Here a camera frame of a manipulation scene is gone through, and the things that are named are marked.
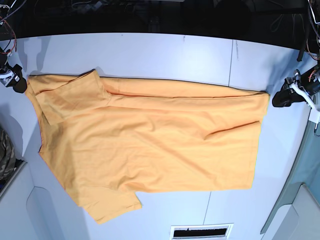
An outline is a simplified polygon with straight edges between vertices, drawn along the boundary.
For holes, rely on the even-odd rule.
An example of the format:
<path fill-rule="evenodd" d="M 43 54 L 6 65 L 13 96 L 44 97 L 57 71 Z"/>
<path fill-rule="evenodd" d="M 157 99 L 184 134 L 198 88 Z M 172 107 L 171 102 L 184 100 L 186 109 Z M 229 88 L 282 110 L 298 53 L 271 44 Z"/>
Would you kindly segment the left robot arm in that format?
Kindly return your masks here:
<path fill-rule="evenodd" d="M 311 32 L 315 34 L 317 44 L 320 44 L 320 2 L 308 0 L 305 4 L 306 15 L 302 18 L 304 23 L 304 39 L 298 52 L 297 61 L 303 60 L 307 53 L 316 65 L 308 71 L 301 73 L 294 70 L 293 75 L 286 77 L 281 89 L 272 98 L 275 108 L 290 107 L 293 103 L 305 102 L 313 110 L 320 110 L 320 54 L 312 53 L 309 45 Z"/>

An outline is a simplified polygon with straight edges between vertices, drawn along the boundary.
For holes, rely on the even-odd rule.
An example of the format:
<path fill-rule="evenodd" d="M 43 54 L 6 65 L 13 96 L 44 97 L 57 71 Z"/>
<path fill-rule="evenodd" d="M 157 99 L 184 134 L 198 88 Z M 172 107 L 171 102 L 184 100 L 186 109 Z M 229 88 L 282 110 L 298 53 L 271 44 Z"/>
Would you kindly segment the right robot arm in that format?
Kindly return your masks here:
<path fill-rule="evenodd" d="M 6 88 L 12 88 L 16 93 L 23 94 L 27 90 L 27 81 L 23 77 L 23 68 L 16 64 L 11 66 L 8 58 L 17 51 L 17 35 L 8 19 L 19 11 L 25 4 L 23 0 L 19 6 L 16 5 L 16 0 L 1 0 L 0 1 L 0 28 L 4 28 L 7 34 L 11 37 L 5 48 L 0 48 L 0 83 Z"/>

